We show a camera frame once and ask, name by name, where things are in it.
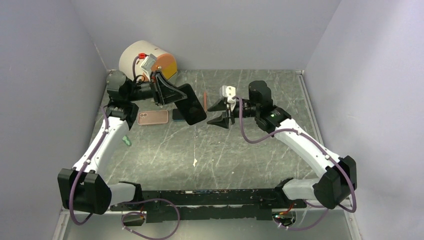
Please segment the pink phone case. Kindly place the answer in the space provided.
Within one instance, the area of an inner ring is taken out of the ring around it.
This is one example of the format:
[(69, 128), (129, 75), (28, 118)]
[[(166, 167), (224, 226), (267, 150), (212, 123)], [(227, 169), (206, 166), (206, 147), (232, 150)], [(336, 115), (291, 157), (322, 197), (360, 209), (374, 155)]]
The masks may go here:
[(138, 114), (137, 124), (140, 126), (162, 125), (169, 121), (167, 110), (142, 111)]

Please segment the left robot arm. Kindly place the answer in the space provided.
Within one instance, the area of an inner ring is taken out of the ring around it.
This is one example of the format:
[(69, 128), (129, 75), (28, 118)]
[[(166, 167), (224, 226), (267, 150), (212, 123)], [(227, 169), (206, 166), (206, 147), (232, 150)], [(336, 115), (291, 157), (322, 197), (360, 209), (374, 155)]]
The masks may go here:
[(109, 102), (101, 107), (101, 127), (82, 157), (73, 167), (63, 168), (57, 176), (63, 207), (72, 217), (76, 211), (89, 216), (102, 215), (110, 206), (118, 204), (124, 204), (130, 210), (142, 206), (144, 198), (139, 183), (121, 181), (108, 185), (102, 172), (138, 118), (136, 101), (153, 99), (157, 105), (174, 103), (181, 107), (191, 97), (193, 88), (190, 84), (175, 86), (161, 71), (154, 71), (152, 77), (146, 82), (137, 82), (120, 70), (107, 75)]

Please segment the black screen white phone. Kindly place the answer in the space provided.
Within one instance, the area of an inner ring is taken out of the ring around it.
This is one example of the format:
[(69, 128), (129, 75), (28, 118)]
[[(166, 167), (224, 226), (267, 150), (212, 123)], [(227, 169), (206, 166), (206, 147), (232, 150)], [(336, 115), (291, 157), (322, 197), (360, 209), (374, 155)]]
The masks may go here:
[(185, 121), (184, 116), (181, 114), (181, 112), (175, 108), (172, 110), (172, 120), (176, 122)]

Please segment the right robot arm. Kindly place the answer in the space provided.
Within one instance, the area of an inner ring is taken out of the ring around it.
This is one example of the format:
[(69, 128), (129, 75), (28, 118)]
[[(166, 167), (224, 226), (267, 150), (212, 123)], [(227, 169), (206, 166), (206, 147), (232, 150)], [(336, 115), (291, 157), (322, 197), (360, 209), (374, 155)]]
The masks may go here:
[(223, 85), (220, 98), (210, 112), (221, 111), (220, 117), (208, 121), (209, 125), (228, 129), (239, 120), (243, 139), (258, 144), (275, 138), (298, 154), (314, 171), (314, 179), (286, 179), (276, 187), (275, 202), (282, 208), (294, 200), (315, 200), (320, 207), (354, 213), (357, 210), (357, 166), (349, 155), (341, 157), (329, 150), (305, 130), (283, 108), (274, 104), (272, 91), (263, 80), (248, 85), (248, 98), (237, 96), (236, 87)]

